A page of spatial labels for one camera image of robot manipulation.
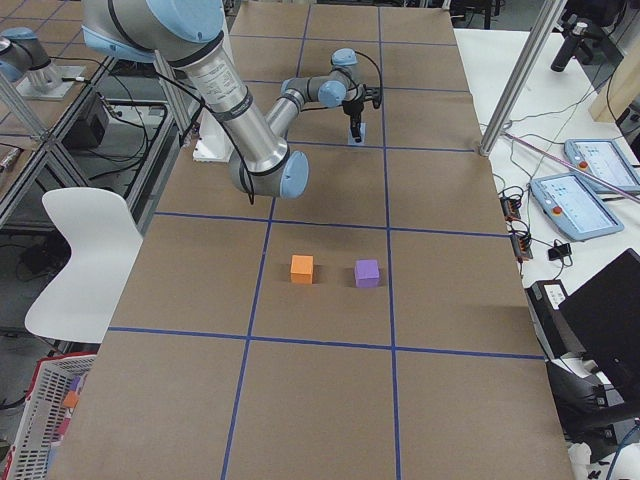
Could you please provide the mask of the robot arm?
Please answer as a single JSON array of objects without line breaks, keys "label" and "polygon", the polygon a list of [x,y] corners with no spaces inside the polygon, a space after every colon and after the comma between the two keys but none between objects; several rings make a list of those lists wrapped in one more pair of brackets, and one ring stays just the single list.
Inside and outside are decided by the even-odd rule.
[{"label": "robot arm", "polygon": [[83,35],[87,46],[118,59],[151,63],[162,56],[183,71],[235,149],[229,171],[236,188],[250,197],[297,198],[306,189],[306,155],[284,138],[311,102],[340,107],[361,141],[365,85],[355,51],[331,57],[324,76],[291,78],[268,114],[262,114],[249,87],[223,49],[225,15],[219,1],[85,1]]}]

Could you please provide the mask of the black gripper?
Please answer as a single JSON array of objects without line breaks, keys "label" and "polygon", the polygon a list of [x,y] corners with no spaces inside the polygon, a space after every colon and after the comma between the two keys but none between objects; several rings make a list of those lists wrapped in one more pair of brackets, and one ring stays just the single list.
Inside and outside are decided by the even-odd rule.
[{"label": "black gripper", "polygon": [[350,117],[349,141],[362,141],[361,115],[364,110],[364,102],[361,99],[343,102],[343,112]]}]

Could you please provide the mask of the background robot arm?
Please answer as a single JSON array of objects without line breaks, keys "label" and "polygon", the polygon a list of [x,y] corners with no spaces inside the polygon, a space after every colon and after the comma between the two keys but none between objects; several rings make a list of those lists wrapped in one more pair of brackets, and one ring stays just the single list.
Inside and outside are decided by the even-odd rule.
[{"label": "background robot arm", "polygon": [[73,83],[85,80],[84,70],[57,64],[27,27],[1,32],[1,73],[25,99],[62,100]]}]

